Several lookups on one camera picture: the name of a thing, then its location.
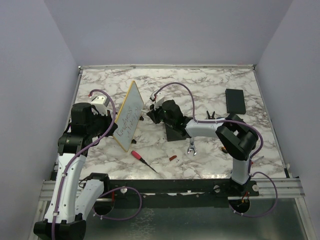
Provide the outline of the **black rectangular box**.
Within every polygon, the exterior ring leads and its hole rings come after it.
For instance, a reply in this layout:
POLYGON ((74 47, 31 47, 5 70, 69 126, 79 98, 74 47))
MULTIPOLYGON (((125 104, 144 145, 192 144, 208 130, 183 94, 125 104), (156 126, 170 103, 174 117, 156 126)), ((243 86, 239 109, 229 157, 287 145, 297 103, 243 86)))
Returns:
POLYGON ((240 89, 225 90, 226 109, 229 114, 246 114, 244 92, 240 89))

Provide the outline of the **red handled screwdriver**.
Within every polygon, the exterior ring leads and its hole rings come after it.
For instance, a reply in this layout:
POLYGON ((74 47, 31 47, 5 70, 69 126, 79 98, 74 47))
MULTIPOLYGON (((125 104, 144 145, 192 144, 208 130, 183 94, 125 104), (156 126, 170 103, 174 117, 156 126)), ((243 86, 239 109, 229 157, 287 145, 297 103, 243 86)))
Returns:
POLYGON ((156 171, 154 168, 152 168, 152 167, 140 156, 139 153, 137 153, 136 151, 132 150, 132 151, 131 151, 131 155, 132 155, 135 159, 137 159, 137 160, 139 160, 140 162, 142 162, 144 165, 148 166, 148 167, 149 167, 151 170, 153 170, 155 173, 157 173, 157 171, 156 171))

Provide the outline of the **red marker cap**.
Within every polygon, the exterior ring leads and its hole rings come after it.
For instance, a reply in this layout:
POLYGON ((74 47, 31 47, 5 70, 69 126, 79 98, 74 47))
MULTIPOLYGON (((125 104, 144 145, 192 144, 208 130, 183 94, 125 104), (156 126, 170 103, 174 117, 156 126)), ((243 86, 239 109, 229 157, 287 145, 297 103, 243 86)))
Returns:
POLYGON ((172 161, 172 160, 174 160, 174 159, 176 159, 176 158, 177 158, 177 156, 176 156, 176 155, 173 155, 172 157, 169 158, 169 160, 172 161))

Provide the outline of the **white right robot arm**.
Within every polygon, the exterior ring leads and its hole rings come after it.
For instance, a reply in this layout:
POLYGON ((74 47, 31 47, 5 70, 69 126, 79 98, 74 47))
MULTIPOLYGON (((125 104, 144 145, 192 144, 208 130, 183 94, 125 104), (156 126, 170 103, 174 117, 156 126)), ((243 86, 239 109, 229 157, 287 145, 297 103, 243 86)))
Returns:
POLYGON ((166 100, 159 107, 152 104, 147 116, 155 124, 164 123, 167 141, 189 139, 187 149, 189 153, 197 152, 194 138, 218 138, 232 157, 230 191, 236 196, 247 191, 247 182, 250 179, 250 158, 259 135, 239 116, 231 113, 226 118, 196 121, 192 117, 184 116, 174 100, 166 100))

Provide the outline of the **black flat rectangular pad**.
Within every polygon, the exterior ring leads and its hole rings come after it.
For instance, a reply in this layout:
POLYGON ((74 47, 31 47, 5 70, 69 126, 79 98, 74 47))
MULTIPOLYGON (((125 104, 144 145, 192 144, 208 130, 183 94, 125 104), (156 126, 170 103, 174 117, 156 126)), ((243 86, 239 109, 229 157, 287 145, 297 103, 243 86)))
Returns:
POLYGON ((168 142, 182 141, 186 140, 189 137, 189 135, 184 130, 171 128, 168 125, 165 125, 165 132, 168 142))

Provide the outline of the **yellow utility knife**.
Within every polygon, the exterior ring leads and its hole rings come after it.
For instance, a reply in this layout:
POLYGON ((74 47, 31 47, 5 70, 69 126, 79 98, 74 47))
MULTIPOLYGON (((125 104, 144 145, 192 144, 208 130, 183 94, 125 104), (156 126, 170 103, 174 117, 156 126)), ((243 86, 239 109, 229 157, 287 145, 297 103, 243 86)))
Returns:
POLYGON ((225 147, 222 147, 221 150, 222 150, 224 153, 227 153, 227 152, 228 152, 225 147))

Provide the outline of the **yellow framed whiteboard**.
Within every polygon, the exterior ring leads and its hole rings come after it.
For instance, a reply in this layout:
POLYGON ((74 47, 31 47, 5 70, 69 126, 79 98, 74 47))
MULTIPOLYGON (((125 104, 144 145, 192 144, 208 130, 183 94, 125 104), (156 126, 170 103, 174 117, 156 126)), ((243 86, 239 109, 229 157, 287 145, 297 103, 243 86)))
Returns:
POLYGON ((133 80, 116 117, 117 129, 113 133, 113 138, 125 152, 130 149, 143 108, 143 98, 133 80))

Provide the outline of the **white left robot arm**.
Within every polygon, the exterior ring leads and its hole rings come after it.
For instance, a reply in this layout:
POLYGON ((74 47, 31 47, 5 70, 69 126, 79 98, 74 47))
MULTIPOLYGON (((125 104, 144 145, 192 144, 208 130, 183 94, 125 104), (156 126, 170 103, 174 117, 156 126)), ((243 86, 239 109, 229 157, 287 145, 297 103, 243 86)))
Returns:
POLYGON ((98 144, 96 137, 112 136, 117 129, 115 112, 109 100, 99 96, 90 103, 75 103, 71 108, 70 130, 58 140, 58 170, 47 212, 34 224, 33 232, 42 240, 82 240, 86 219, 99 197, 111 190, 106 173, 91 173, 78 193, 80 175, 89 148, 98 144))

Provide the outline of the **black front mounting rail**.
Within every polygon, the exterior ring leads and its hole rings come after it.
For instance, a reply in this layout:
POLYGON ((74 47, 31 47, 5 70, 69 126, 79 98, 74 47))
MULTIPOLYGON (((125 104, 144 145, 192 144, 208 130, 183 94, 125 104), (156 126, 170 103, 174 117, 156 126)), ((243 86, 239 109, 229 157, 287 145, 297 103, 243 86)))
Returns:
POLYGON ((106 173, 91 173, 79 182, 87 187, 90 180, 102 181, 106 194, 95 206, 116 209, 226 208, 229 197, 241 198, 252 186, 251 181, 240 185, 230 178, 111 180, 106 173))

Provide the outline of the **silver open-end wrench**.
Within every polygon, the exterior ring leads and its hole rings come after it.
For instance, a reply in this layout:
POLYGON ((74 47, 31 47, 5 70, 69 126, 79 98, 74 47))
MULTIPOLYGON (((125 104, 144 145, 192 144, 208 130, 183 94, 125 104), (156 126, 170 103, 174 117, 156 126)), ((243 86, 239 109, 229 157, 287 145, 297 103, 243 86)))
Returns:
POLYGON ((195 156, 197 154, 197 149, 195 146, 195 141, 193 138, 190 138, 189 140, 189 147, 187 148, 187 154, 193 154, 193 156, 195 156))

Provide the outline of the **black handled pliers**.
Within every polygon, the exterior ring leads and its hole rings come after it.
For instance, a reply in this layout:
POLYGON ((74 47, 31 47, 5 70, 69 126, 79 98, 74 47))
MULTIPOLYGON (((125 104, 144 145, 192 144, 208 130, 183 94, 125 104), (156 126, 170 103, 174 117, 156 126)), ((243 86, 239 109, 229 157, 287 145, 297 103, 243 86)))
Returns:
POLYGON ((207 115, 207 118, 206 118, 206 119, 207 119, 207 120, 215 120, 215 119, 216 119, 216 118, 215 118, 215 113, 216 113, 216 112, 213 111, 212 114, 210 114, 210 112, 207 110, 207 111, 206 111, 206 115, 207 115))

